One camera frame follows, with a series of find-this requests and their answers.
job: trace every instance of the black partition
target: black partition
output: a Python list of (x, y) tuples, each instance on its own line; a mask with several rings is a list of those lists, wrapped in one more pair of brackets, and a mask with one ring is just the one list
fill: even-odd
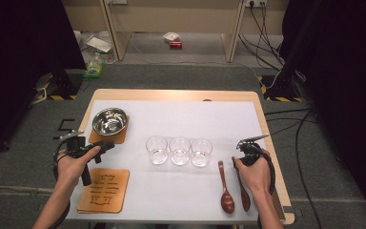
[(37, 80), (52, 73), (66, 82), (66, 69), (85, 63), (62, 2), (0, 1), (0, 148), (37, 94)]
[[(293, 57), (286, 61), (294, 68), (281, 76), (305, 74), (303, 87), (366, 198), (366, 4), (322, 0), (316, 23), (304, 25), (315, 2), (290, 1), (281, 52)], [(307, 35), (297, 40), (303, 30)]]

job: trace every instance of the person's left hand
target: person's left hand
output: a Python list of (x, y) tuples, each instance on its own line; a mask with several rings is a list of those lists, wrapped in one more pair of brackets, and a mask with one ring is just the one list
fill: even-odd
[(65, 183), (75, 187), (79, 182), (79, 177), (82, 175), (85, 165), (100, 151), (100, 146), (91, 148), (87, 153), (79, 158), (72, 158), (59, 154), (58, 159), (58, 183)]

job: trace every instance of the gray carpet floor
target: gray carpet floor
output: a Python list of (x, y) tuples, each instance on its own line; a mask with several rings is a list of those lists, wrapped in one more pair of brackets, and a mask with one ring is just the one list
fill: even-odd
[[(84, 80), (75, 100), (46, 100), (36, 104), (12, 135), (10, 149), (0, 152), (0, 228), (32, 226), (54, 185), (51, 156), (59, 142), (53, 138), (66, 134), (57, 131), (61, 120), (74, 119), (64, 128), (78, 129), (94, 91), (101, 88), (257, 92), (270, 132), (275, 133), (274, 147), (294, 207), (295, 223), (286, 228), (318, 228), (295, 154), (299, 119), (306, 112), (269, 114), (311, 108), (312, 103), (264, 100), (254, 72), (275, 74), (271, 70), (252, 71), (246, 67), (112, 64), (104, 67), (100, 78)], [(42, 77), (37, 87), (45, 80)], [(299, 130), (298, 151), (305, 185), (323, 228), (366, 228), (366, 201), (349, 171), (337, 161), (318, 114), (308, 117)], [(66, 221), (63, 228), (89, 228), (89, 225)]]

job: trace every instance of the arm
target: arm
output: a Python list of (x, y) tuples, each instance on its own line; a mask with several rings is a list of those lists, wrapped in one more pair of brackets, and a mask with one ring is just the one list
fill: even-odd
[(85, 165), (99, 151), (100, 147), (96, 146), (79, 158), (64, 156), (58, 162), (58, 180), (43, 211), (34, 223), (33, 229), (49, 228), (61, 217), (62, 213), (67, 208), (73, 189), (78, 184), (79, 177), (81, 176)]
[(269, 193), (270, 169), (267, 160), (261, 156), (252, 166), (245, 166), (240, 159), (235, 161), (239, 174), (254, 196), (263, 228), (283, 228)]

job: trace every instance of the clear drinking glass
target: clear drinking glass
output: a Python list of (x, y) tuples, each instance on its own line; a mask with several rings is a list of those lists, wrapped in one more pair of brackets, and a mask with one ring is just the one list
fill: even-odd
[(176, 165), (184, 165), (190, 157), (190, 141), (183, 136), (172, 138), (169, 142), (171, 159)]
[(163, 164), (168, 159), (168, 141), (163, 136), (151, 136), (147, 140), (147, 150), (153, 164)]
[(193, 165), (197, 167), (204, 167), (208, 164), (213, 151), (213, 144), (209, 139), (199, 138), (192, 142), (192, 152), (190, 158)]

